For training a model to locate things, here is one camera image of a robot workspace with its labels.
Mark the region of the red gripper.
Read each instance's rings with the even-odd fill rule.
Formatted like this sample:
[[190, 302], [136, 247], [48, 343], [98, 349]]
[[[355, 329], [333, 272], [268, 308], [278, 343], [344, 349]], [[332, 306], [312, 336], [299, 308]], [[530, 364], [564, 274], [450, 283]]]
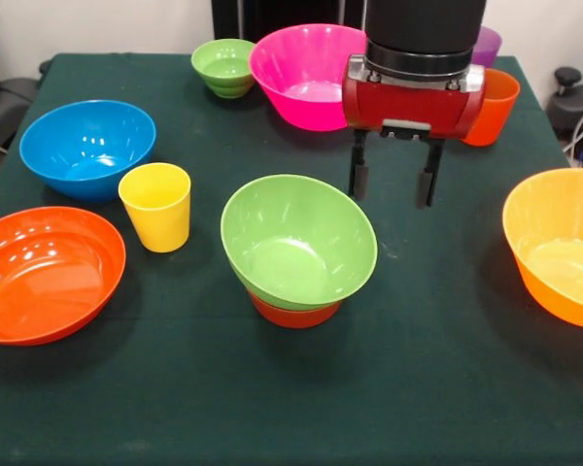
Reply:
[[[355, 128], [348, 194], [355, 199], [366, 196], [368, 167], [364, 149], [367, 131], [462, 139], [481, 112], [485, 78], [485, 68], [472, 64], [450, 79], [407, 81], [371, 70], [362, 54], [351, 55], [342, 84], [344, 116], [348, 125]], [[432, 204], [443, 152], [442, 140], [427, 140], [427, 144], [427, 162], [417, 179], [418, 209]]]

